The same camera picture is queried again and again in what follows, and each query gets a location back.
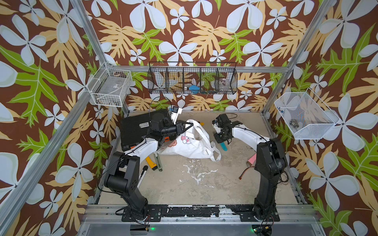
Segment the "pink art knife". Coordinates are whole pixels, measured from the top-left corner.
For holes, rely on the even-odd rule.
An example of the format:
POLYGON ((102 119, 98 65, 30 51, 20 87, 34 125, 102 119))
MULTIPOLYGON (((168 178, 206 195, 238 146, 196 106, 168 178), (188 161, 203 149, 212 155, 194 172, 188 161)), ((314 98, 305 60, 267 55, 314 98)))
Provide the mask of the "pink art knife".
POLYGON ((247 161, 247 164, 249 166, 254 166, 255 162, 256 162, 256 159, 257 159, 257 154, 254 154, 252 157, 250 157, 247 161))

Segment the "teal art knife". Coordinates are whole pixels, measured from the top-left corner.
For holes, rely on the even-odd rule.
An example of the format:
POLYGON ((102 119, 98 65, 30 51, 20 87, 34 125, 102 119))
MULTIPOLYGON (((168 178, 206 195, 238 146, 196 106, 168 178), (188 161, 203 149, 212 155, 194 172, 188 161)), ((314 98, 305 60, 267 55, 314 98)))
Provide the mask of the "teal art knife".
POLYGON ((224 151, 228 151, 228 148, 224 142, 220 143, 220 146, 222 147, 224 151))

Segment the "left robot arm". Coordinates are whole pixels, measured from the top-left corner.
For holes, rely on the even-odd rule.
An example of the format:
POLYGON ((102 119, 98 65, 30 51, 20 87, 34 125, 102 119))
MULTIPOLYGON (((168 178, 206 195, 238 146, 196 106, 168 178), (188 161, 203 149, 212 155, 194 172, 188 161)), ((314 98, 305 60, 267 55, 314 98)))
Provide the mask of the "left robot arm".
POLYGON ((191 122, 173 122, 163 113, 156 113, 148 122, 144 141, 129 151, 115 153, 109 159, 110 166, 103 173, 104 186, 127 203, 124 216, 136 222, 149 218, 148 200, 142 196, 137 187, 140 162, 156 152, 166 137, 179 136, 193 126, 191 122))

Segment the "white cartoon print pouch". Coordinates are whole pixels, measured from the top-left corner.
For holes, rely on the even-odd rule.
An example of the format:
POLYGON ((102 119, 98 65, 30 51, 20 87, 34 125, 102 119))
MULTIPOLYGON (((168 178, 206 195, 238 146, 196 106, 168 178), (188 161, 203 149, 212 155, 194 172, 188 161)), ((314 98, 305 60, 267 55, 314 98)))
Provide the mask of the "white cartoon print pouch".
POLYGON ((180 155, 190 159, 210 159, 213 162, 219 162, 221 153, 215 142, 210 141, 210 136, 203 126, 192 119, 187 120, 187 122, 194 123, 194 137, 188 138, 182 134, 178 135, 169 145, 160 148, 157 154, 180 155))

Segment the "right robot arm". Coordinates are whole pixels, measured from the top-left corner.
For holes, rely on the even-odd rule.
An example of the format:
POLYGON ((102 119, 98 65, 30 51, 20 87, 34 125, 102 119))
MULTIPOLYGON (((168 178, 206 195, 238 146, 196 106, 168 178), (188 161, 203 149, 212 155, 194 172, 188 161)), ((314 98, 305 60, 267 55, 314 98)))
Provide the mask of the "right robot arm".
POLYGON ((253 213, 257 220, 265 220, 274 213, 277 185, 287 159, 279 138, 268 138, 247 128, 239 121, 232 122, 227 114, 212 121, 217 143, 231 142, 233 138, 243 141, 256 152, 255 170, 260 173, 259 191, 254 201, 253 213))

